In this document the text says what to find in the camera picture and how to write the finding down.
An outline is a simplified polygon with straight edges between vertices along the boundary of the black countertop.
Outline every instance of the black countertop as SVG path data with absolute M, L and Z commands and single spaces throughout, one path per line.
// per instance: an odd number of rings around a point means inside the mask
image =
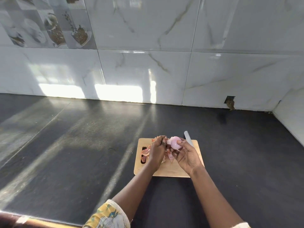
M 0 210 L 83 225 L 134 176 L 139 138 L 199 143 L 251 227 L 302 227 L 304 148 L 272 114 L 0 94 Z M 209 227 L 190 179 L 153 177 L 132 227 Z

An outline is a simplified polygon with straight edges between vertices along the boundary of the person's right hand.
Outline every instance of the person's right hand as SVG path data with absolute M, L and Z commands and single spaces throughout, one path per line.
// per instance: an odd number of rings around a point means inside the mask
M 173 157 L 177 160 L 180 167 L 190 175 L 193 170 L 199 166 L 202 166 L 202 162 L 196 149 L 190 145 L 185 139 L 181 138 L 182 141 L 177 141 L 177 144 L 182 148 L 180 150 L 170 149 Z

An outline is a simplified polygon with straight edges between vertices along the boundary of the person's left hand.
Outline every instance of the person's left hand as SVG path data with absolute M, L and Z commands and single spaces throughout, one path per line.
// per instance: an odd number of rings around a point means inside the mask
M 166 136 L 158 136 L 151 145 L 148 164 L 152 166 L 154 172 L 158 170 L 164 159 L 167 139 Z

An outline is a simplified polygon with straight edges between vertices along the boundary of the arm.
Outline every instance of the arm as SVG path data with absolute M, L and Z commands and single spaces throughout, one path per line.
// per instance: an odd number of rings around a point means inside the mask
M 147 163 L 141 171 L 112 198 L 132 221 L 152 175 L 158 170 L 166 150 L 166 137 L 159 136 L 151 145 Z
M 219 192 L 194 147 L 186 140 L 177 142 L 181 150 L 171 150 L 178 164 L 191 177 L 211 228 L 231 228 L 243 220 Z

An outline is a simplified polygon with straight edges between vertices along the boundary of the onion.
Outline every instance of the onion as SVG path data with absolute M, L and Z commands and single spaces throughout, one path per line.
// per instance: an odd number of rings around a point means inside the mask
M 171 147 L 173 149 L 180 149 L 181 146 L 177 144 L 177 141 L 181 141 L 181 139 L 179 137 L 171 137 L 168 141 L 167 144 L 171 145 Z

